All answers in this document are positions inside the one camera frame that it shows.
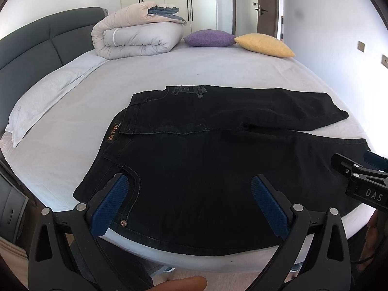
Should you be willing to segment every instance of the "white bed sheet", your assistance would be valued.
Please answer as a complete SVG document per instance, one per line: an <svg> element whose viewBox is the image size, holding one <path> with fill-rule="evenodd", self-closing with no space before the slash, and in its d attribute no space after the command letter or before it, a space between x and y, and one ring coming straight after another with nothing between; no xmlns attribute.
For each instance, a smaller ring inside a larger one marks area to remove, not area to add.
<svg viewBox="0 0 388 291"><path fill-rule="evenodd" d="M16 176L44 205L53 211L70 210L78 203L73 192L91 167L113 117L128 106L133 94L177 85L326 92L340 109L349 112L332 89L294 59L269 57L238 45L200 48L181 42L169 53L105 63L53 106L17 148L13 149L8 132L0 139L0 148ZM367 139L358 121L349 114L346 120L310 133ZM363 204L343 217L347 236L362 228L373 212L373 208ZM274 247L229 256L199 257L155 250L110 229L104 238L152 261L215 272L260 271L276 250ZM310 241L308 237L297 261L304 259Z"/></svg>

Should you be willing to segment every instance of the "yellow pillow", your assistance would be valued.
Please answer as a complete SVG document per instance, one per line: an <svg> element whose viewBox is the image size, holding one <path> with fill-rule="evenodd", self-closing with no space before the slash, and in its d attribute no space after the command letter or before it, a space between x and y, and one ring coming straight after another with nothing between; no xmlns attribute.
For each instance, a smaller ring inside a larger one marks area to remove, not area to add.
<svg viewBox="0 0 388 291"><path fill-rule="evenodd" d="M284 42L269 35L246 34L236 37L234 40L241 47L247 50L259 52L268 56L281 58L289 58L295 56L292 50L288 48Z"/></svg>

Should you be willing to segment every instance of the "folded comforter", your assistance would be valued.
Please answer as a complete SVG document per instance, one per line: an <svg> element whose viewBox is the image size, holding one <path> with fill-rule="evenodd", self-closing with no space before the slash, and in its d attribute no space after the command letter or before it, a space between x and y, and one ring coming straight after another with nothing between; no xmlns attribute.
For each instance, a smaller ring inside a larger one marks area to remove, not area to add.
<svg viewBox="0 0 388 291"><path fill-rule="evenodd" d="M96 54L119 59L170 51L182 39L186 25L177 11L167 4L141 2L108 15L92 30Z"/></svg>

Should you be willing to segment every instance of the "purple pillow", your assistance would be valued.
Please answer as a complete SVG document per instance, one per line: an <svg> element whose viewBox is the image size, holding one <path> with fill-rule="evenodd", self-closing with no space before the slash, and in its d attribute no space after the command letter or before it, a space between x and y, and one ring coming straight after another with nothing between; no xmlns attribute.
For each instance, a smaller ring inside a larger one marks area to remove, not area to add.
<svg viewBox="0 0 388 291"><path fill-rule="evenodd" d="M227 47L235 44L235 36L224 31L204 29L186 36L184 41L196 47Z"/></svg>

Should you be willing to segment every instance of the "brown door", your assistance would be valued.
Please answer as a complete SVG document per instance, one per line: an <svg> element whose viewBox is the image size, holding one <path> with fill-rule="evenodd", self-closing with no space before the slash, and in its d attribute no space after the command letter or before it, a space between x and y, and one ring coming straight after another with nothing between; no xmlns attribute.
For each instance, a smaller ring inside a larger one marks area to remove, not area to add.
<svg viewBox="0 0 388 291"><path fill-rule="evenodd" d="M279 0L259 0L257 32L277 37Z"/></svg>

